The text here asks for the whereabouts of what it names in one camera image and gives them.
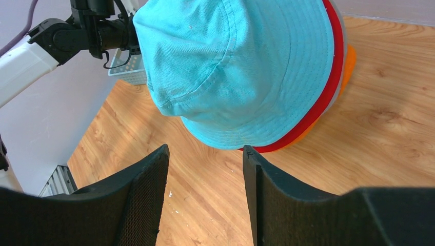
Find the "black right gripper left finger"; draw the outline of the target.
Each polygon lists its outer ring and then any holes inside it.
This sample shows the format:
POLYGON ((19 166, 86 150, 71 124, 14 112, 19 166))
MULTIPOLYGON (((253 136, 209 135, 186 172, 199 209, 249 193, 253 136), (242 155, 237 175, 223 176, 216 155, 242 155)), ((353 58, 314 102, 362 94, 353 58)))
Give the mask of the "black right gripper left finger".
POLYGON ((155 245, 169 156, 164 144, 70 195, 1 188, 1 245, 155 245))

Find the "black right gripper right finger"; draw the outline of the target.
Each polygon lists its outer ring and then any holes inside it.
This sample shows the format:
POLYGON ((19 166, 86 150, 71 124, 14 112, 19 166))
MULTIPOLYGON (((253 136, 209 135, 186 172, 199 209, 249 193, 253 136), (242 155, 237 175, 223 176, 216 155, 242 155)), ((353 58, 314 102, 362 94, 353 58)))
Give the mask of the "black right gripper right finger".
POLYGON ((434 188, 362 187, 334 195, 243 149, 254 245, 434 245, 434 188))

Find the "teal bucket hat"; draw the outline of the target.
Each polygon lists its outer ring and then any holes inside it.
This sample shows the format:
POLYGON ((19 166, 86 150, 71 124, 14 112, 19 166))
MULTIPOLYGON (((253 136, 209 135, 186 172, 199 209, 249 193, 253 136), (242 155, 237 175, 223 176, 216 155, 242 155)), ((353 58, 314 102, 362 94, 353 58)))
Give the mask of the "teal bucket hat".
POLYGON ((232 134, 249 118, 244 80, 262 49, 250 2, 148 1, 133 18, 154 104, 217 149, 243 147, 232 134))

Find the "red bucket hat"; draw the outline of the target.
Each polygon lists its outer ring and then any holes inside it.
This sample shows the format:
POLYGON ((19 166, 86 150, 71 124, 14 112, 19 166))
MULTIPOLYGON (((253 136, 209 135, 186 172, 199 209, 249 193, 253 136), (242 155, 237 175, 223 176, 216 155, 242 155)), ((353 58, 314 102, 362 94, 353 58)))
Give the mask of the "red bucket hat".
POLYGON ((271 152, 303 138, 337 88, 334 37, 323 1, 251 1, 262 45, 244 87, 254 92, 232 134, 234 146, 271 152))

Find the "grey bucket hat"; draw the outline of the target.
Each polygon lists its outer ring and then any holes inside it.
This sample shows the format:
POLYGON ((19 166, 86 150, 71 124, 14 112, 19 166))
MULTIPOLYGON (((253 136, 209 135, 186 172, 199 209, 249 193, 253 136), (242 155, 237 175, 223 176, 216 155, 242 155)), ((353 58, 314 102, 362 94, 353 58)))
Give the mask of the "grey bucket hat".
POLYGON ((334 1, 323 1, 323 3, 333 29, 334 60, 330 78, 333 78, 333 81, 337 80, 337 88, 322 114, 326 113, 342 95, 355 65, 354 50, 348 45, 344 20, 338 7, 334 1))

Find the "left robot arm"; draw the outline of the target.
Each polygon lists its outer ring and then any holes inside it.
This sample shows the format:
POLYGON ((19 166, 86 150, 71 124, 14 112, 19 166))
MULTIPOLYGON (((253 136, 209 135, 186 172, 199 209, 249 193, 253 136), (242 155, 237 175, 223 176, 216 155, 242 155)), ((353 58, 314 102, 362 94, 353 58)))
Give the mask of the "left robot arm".
POLYGON ((71 0, 67 20, 49 18, 31 28, 36 3, 24 30, 1 49, 1 106, 82 50, 97 59, 109 59, 113 49, 141 53, 132 23, 138 1, 71 0))

